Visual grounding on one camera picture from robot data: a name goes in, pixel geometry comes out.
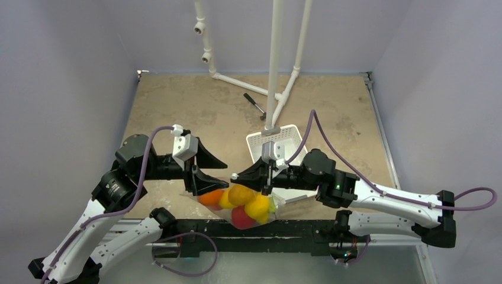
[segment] plastic bag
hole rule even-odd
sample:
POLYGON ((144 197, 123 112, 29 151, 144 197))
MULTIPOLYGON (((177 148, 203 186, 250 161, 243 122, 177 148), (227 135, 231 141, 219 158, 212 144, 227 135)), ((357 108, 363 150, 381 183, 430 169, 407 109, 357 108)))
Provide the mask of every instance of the plastic bag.
POLYGON ((230 183, 229 188, 196 196, 212 213, 245 230, 277 219, 285 201, 272 193, 262 195, 243 185, 230 183))

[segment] white pipe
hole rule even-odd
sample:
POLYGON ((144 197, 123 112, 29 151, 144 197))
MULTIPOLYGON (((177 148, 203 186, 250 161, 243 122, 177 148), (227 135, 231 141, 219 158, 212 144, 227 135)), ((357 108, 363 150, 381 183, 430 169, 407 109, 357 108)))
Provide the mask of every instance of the white pipe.
POLYGON ((214 66, 214 54, 211 48, 211 43, 209 42, 208 28, 205 20, 204 7, 202 6, 201 0, 194 0, 195 10, 197 12, 197 24, 195 25, 195 32, 202 34, 202 41, 204 42, 204 55, 202 56, 204 62, 209 64, 209 73, 211 76, 216 74, 216 67, 214 66))
POLYGON ((289 93, 291 92, 291 88, 293 88, 293 84, 295 83, 296 78, 298 77, 298 71, 293 70, 291 72, 291 77, 289 77, 288 84, 286 85, 286 88, 284 89, 284 92, 282 92, 282 95, 278 98, 278 103, 277 107, 273 111, 273 116, 272 116, 272 127, 275 126, 275 123, 277 122, 277 119, 279 118, 279 114, 281 114, 282 107, 286 104, 289 98, 289 93))
POLYGON ((294 70, 300 71, 301 56, 303 54, 303 46, 305 44, 305 35, 308 28, 308 19, 310 18, 310 10, 312 9, 312 0, 305 0, 303 8, 303 18, 301 20, 300 38, 298 39, 297 58, 295 60, 294 70))
MULTIPOLYGON (((282 16, 284 14, 284 0, 273 0, 272 36, 270 45, 270 67, 268 74, 267 113, 273 113, 275 93, 277 91, 277 77, 279 70, 279 56, 281 51, 282 16)), ((267 115, 265 129, 272 129, 272 116, 267 115)))
MULTIPOLYGON (((246 82, 242 82, 240 80, 237 80, 237 79, 234 79, 234 78, 222 75, 220 73, 215 73, 211 77, 213 79, 222 80, 224 82, 231 83, 232 85, 236 85, 236 86, 239 86, 241 88, 248 89, 250 91, 259 93, 261 95, 265 95, 265 96, 268 95, 268 91, 266 89, 264 89, 264 88, 260 88, 260 87, 257 87, 255 85, 251 85, 251 84, 248 84, 246 82)), ((281 96, 280 93, 276 93, 274 98, 275 99, 279 99, 280 96, 281 96)))

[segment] beige table surface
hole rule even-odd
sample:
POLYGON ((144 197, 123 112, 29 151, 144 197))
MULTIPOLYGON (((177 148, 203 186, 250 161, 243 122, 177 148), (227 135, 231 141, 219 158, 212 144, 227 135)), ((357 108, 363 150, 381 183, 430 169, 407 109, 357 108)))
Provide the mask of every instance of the beige table surface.
MULTIPOLYGON (((256 86, 267 87, 265 75, 233 76, 256 86)), ((280 76, 282 92, 289 76, 280 76)), ((266 106, 266 97, 210 78, 208 75, 145 75, 141 77, 124 138, 149 135, 162 125, 180 124, 201 138, 204 146, 228 164, 224 170, 204 170, 229 178, 252 164, 246 136, 263 130, 260 112, 244 99, 249 93, 266 106)), ((335 148, 373 182, 392 187, 387 157, 382 145, 368 91, 359 76, 305 76, 295 82, 276 125, 295 124, 303 135, 308 115, 315 109, 335 148)), ((165 131, 154 139, 159 154, 172 152, 173 136, 165 131)), ((337 169, 349 171, 325 145, 313 126, 307 149, 318 148, 337 161, 337 169)), ((183 196, 183 181, 148 181, 148 194, 126 218, 144 218, 153 208, 170 210, 177 218, 218 218, 195 200, 183 196)), ((313 198, 287 204, 282 219, 331 219, 336 210, 313 198)))

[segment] white wall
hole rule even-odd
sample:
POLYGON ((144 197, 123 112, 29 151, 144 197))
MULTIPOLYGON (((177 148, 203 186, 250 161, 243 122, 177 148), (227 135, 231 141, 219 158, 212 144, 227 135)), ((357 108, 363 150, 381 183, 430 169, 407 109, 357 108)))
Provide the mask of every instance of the white wall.
POLYGON ((137 76, 99 1, 0 2, 0 274, 37 283, 108 170, 137 76))
MULTIPOLYGON (((502 2, 414 1, 374 71, 403 189, 502 185, 502 2)), ((478 205, 486 195, 458 206, 478 205)), ((456 212, 452 250, 431 248, 441 284, 500 283, 502 202, 456 212)))
MULTIPOLYGON (((193 0, 103 0, 137 69, 207 72, 193 0)), ((294 64, 304 0, 285 1, 280 70, 294 64)), ((303 72, 363 72, 377 65, 411 0, 315 0, 303 72)), ((267 72, 271 0, 203 1, 222 72, 267 72)))

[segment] plastic basket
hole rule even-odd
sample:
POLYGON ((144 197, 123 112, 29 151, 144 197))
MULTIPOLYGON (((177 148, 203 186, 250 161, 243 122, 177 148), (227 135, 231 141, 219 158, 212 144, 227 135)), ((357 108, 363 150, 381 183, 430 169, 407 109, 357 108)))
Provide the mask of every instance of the plastic basket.
MULTIPOLYGON (((285 158, 289 159, 300 146, 301 140, 302 138, 298 127, 294 124, 281 126, 281 132, 277 134, 265 136, 262 135, 261 132, 258 132, 246 136, 247 147, 249 148, 249 153, 251 154, 253 163, 261 157, 263 143, 274 141, 284 146, 285 158)), ((291 162, 291 165, 299 166, 307 153, 307 148, 303 146, 299 155, 291 162)), ((316 195, 316 191, 303 191, 299 189, 274 188, 273 192, 281 198, 284 198, 286 203, 316 195)))

